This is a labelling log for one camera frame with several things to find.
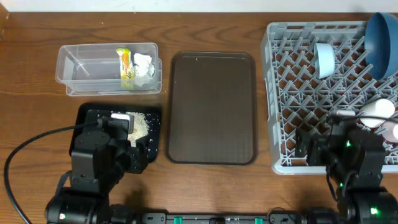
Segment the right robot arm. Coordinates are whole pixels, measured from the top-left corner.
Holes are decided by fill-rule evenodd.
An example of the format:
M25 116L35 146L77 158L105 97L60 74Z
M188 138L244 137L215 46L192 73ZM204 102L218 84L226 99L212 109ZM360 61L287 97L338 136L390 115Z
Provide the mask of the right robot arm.
M338 210L309 208L296 223L397 223L397 199L381 186L385 160L380 135L357 127L354 112L336 111L326 117L328 134L295 131L296 156L323 166Z

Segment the pale green cup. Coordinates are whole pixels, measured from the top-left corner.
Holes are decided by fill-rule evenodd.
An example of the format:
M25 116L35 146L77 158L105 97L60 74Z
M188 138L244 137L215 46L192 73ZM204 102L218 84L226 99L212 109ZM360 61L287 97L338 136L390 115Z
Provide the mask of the pale green cup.
M361 116L390 118L395 113L395 106L390 100L379 99L364 105L360 112L362 112ZM370 128L376 128L384 122L384 120L372 118L360 118L359 120Z

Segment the pink cup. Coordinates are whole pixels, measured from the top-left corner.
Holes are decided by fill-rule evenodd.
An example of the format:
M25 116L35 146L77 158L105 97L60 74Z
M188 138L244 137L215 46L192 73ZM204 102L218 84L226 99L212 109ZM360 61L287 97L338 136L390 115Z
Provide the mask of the pink cup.
M398 124L391 121L386 121L383 125L386 130L382 133L382 136L386 141L397 143L398 142Z

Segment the white paper napkin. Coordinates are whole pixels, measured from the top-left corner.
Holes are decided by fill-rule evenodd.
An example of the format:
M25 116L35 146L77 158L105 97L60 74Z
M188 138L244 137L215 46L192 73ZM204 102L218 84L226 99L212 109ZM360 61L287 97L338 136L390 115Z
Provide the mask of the white paper napkin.
M150 55L135 53L133 64L134 83L137 86L149 84L152 81L155 72L152 57Z

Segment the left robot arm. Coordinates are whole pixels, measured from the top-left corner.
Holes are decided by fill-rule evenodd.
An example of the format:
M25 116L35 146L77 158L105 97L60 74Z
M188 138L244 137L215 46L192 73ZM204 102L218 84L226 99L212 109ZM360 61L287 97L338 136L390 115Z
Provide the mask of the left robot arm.
M141 223L138 212L111 205L109 193L126 173L141 174L149 163L150 139L131 146L126 121L100 118L74 125L72 169L64 173L45 208L47 223Z

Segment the yellow green snack wrapper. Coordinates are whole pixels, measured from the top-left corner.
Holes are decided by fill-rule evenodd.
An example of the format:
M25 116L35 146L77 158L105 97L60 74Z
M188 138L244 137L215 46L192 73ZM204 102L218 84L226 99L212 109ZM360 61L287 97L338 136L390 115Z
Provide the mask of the yellow green snack wrapper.
M119 55L121 87L127 90L134 89L134 69L129 49L116 49Z

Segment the dark blue plate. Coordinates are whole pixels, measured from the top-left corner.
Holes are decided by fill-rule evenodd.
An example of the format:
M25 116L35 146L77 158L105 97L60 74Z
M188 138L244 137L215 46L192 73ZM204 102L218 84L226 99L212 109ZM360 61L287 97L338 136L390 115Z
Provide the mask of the dark blue plate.
M373 68L373 79L382 80L397 73L397 17L377 12L368 20L364 48L369 52L366 63Z

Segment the light blue small bowl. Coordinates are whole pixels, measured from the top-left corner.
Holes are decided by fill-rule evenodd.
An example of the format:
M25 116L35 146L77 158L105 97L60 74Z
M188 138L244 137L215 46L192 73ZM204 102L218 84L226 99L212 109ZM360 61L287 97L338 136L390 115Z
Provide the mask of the light blue small bowl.
M317 78L323 79L334 74L335 54L330 44L316 43L314 47L316 56L315 70L318 72Z

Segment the pile of rice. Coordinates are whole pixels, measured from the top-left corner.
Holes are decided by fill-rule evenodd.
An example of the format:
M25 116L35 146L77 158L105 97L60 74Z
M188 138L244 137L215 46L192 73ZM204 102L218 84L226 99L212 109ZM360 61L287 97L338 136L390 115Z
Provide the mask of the pile of rice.
M114 111L97 110L96 115L93 117L93 119L97 121L99 116L109 116L111 112ZM126 151L126 145L124 144L125 139L131 142L132 147L135 147L136 140L144 136L148 137L147 124L144 120L144 115L132 112L125 112L125 113L132 114L135 118L134 132L132 134L128 134L122 126L118 124L114 125L114 123L110 123L109 121L106 121L102 125L98 124L98 128L104 131L107 135L109 135L110 137L109 146L119 151Z

